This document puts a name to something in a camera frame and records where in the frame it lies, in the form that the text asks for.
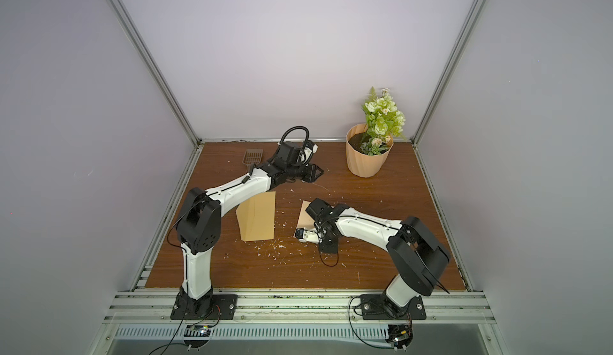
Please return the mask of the cream letter paper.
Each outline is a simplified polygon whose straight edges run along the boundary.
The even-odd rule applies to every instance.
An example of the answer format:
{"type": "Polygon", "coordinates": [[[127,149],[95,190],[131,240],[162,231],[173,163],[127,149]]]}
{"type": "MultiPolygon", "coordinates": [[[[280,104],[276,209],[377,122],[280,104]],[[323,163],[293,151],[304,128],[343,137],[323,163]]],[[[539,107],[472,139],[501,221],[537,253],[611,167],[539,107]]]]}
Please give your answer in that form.
{"type": "Polygon", "coordinates": [[[296,225],[296,229],[306,229],[313,230],[314,229],[314,219],[309,216],[307,213],[307,208],[310,206],[311,202],[303,200],[302,206],[299,213],[299,219],[296,225]]]}

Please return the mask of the tan paper envelope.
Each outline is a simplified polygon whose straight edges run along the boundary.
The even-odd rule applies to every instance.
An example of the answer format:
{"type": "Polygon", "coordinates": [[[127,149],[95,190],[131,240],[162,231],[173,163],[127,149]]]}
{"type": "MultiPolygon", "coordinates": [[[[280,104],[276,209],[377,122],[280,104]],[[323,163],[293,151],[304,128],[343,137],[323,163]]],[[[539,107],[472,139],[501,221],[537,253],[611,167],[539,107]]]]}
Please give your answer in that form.
{"type": "Polygon", "coordinates": [[[273,240],[275,237],[276,194],[264,192],[241,203],[236,209],[242,241],[273,240]]]}

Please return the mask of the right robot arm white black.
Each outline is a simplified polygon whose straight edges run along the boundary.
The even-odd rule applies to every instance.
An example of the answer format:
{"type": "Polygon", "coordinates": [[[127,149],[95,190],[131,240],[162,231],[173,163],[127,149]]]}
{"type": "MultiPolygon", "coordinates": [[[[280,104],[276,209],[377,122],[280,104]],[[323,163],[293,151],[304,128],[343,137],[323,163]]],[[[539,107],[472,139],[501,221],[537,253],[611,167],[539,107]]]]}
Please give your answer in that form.
{"type": "Polygon", "coordinates": [[[316,199],[306,207],[313,226],[296,229],[295,238],[315,243],[322,253],[336,254],[340,237],[356,238],[386,251],[397,275],[375,303],[374,310],[398,317],[417,295],[430,296],[450,264],[451,254],[417,217],[382,219],[346,204],[331,206],[316,199]]]}

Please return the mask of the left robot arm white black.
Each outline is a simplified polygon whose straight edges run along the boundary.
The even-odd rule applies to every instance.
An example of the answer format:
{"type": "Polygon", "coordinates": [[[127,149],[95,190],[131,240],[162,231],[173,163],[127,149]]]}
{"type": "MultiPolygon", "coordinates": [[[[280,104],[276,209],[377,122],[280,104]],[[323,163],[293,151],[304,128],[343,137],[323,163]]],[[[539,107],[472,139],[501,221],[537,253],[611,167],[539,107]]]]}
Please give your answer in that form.
{"type": "Polygon", "coordinates": [[[174,227],[183,251],[184,280],[177,307],[198,316],[211,309],[212,250],[221,237],[222,218],[226,213],[279,185],[299,180],[313,183],[323,170],[311,159],[318,146],[306,140],[302,144],[280,141],[275,154],[263,163],[253,164],[247,173],[219,187],[188,192],[180,217],[174,227]]]}

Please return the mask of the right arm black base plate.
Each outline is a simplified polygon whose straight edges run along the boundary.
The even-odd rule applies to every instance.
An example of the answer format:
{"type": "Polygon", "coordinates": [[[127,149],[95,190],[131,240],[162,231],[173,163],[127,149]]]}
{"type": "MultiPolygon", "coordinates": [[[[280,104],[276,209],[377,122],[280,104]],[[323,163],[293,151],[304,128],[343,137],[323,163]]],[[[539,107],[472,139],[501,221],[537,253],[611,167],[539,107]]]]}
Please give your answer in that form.
{"type": "Polygon", "coordinates": [[[359,296],[359,304],[353,306],[353,311],[364,320],[425,321],[427,318],[420,295],[413,296],[404,306],[398,306],[384,294],[362,294],[359,296]]]}

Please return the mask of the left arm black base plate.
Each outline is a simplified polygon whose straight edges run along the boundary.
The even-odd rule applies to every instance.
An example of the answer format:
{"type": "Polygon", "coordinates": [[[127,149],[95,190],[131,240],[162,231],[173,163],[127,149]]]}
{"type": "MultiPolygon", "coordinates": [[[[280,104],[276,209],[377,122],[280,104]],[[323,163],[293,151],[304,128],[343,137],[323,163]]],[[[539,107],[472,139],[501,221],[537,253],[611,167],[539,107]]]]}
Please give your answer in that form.
{"type": "Polygon", "coordinates": [[[237,307],[237,294],[206,294],[192,299],[178,294],[170,314],[171,320],[233,320],[237,307]]]}

